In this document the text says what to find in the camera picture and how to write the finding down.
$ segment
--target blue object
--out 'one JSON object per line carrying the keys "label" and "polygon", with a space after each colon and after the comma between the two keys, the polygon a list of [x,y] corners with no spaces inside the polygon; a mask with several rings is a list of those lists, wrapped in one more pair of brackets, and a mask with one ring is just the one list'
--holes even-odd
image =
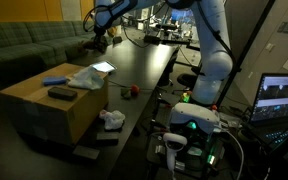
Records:
{"label": "blue object", "polygon": [[65,76],[50,76],[43,78],[44,86],[48,85],[58,85],[58,84],[66,84]]}

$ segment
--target laptop screen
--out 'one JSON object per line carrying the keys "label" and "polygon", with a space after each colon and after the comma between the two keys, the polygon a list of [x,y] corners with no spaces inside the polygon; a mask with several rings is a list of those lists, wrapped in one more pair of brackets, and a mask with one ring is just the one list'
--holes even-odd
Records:
{"label": "laptop screen", "polygon": [[250,123],[288,117],[288,74],[262,74]]}

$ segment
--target cardboard box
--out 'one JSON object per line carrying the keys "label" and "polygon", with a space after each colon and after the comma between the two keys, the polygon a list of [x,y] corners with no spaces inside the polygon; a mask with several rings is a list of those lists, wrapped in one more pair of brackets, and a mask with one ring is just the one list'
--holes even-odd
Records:
{"label": "cardboard box", "polygon": [[71,77],[83,68],[65,63],[0,91],[0,100],[15,129],[45,140],[76,145],[108,103],[107,74],[98,72],[105,81],[99,90],[57,85],[76,91],[78,95],[73,101],[49,97],[47,91],[53,86],[43,86],[42,79]]}

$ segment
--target monitor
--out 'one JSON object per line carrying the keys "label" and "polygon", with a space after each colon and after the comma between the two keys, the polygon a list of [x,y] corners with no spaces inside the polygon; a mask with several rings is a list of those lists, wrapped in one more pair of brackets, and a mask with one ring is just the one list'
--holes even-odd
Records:
{"label": "monitor", "polygon": [[193,12],[191,10],[172,9],[171,18],[172,22],[178,21],[179,23],[195,23]]}
{"label": "monitor", "polygon": [[250,122],[254,124],[287,117],[288,74],[262,74]]}

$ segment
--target green couch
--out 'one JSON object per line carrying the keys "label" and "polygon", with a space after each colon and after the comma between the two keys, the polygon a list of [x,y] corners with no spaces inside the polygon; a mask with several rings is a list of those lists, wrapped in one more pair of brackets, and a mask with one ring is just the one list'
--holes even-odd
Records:
{"label": "green couch", "polygon": [[52,67],[67,61],[66,49],[94,36],[83,30],[82,21],[1,22],[0,62],[39,55]]}

